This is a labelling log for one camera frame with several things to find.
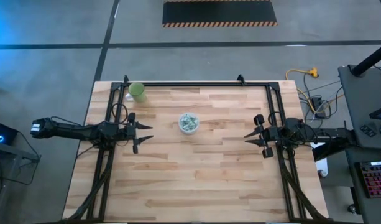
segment butcher block tabletop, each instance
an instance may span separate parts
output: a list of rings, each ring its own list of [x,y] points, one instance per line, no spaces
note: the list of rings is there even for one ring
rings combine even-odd
[[[286,117],[302,119],[295,82],[278,82]],[[111,83],[95,83],[86,124],[104,120]],[[139,146],[138,154],[132,153],[131,141],[116,146],[105,222],[288,221],[276,150],[273,157],[264,159],[262,148],[243,138],[254,130],[255,115],[263,114],[267,121],[264,87],[170,86],[145,90],[145,103],[124,100],[124,104],[141,124],[153,127],[138,130],[138,137],[154,137]],[[200,120],[194,135],[182,134],[178,126],[180,115],[186,112]],[[81,142],[78,153],[90,146]],[[63,218],[72,215],[90,192],[97,155],[98,150],[91,149],[76,160]],[[302,190],[327,216],[311,149],[296,149],[295,160]],[[291,197],[299,217],[293,192]]]

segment concrete floor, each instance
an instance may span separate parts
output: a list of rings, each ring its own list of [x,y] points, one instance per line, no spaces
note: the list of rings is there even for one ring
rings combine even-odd
[[[0,44],[102,44],[113,2],[0,1]],[[272,2],[278,27],[163,29],[162,0],[121,0],[111,43],[381,40],[379,0]],[[315,88],[339,80],[338,66],[359,63],[378,47],[109,49],[101,79],[122,80],[126,74],[131,80],[233,80],[243,74],[248,80],[282,80],[288,69],[317,67],[320,77],[307,77],[309,88]],[[12,185],[1,223],[60,219],[78,142],[32,139],[29,127],[32,120],[53,115],[84,121],[100,55],[101,49],[0,50],[0,122],[22,131],[42,155],[32,185]],[[305,89],[302,74],[290,77]],[[327,98],[339,87],[313,94]],[[344,98],[338,106],[323,127],[338,127],[344,120],[350,125]],[[20,178],[28,180],[30,172],[31,167]],[[323,187],[331,218],[361,221],[346,212],[351,196],[338,193],[349,188]]]

